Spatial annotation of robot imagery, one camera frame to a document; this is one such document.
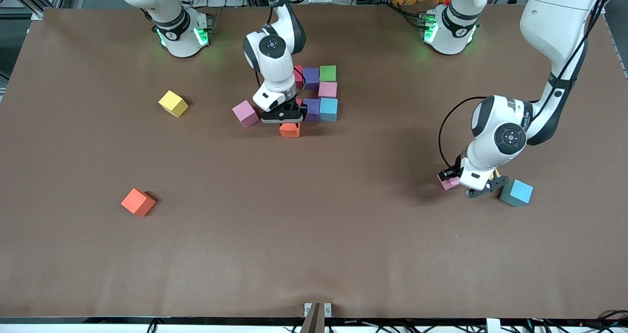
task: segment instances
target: green cube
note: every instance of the green cube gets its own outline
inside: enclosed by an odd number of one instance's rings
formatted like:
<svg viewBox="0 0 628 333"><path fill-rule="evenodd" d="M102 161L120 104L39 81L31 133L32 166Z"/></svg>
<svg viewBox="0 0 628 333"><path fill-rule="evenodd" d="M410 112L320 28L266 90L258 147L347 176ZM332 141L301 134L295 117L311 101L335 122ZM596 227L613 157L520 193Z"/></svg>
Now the green cube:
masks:
<svg viewBox="0 0 628 333"><path fill-rule="evenodd" d="M336 82L336 66L321 66L318 68L320 82Z"/></svg>

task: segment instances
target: brown table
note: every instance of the brown table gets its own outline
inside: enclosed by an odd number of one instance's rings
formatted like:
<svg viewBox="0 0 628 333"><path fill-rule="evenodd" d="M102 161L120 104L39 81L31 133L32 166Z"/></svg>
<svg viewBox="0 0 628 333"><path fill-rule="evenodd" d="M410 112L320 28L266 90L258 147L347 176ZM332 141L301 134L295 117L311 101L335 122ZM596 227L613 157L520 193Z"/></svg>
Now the brown table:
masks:
<svg viewBox="0 0 628 333"><path fill-rule="evenodd" d="M242 40L267 9L225 9L210 49L170 56L139 11L47 11L0 109L0 315L596 317L628 306L628 99L602 21L551 141L503 174L529 206L444 192L437 132L469 96L538 99L549 62L522 6L489 6L442 56L386 7L299 6L295 64L338 65L340 119L243 129ZM190 109L157 104L173 90ZM472 139L474 103L444 151ZM120 201L137 187L146 218Z"/></svg>

